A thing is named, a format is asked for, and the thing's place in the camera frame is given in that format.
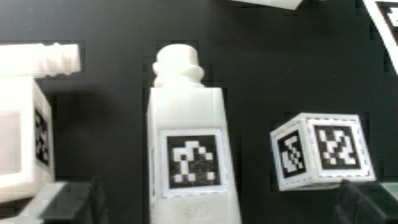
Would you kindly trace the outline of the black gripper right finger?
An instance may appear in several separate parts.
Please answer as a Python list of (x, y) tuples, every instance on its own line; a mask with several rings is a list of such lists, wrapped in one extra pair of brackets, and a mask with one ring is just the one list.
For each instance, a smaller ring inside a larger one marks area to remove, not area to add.
[(398, 182), (342, 182), (333, 224), (398, 224)]

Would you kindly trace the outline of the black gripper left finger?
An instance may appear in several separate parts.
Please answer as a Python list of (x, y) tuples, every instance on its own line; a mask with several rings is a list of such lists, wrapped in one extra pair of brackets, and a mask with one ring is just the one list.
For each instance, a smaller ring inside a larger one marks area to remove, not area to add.
[(100, 179), (50, 183), (20, 213), (17, 224), (109, 224)]

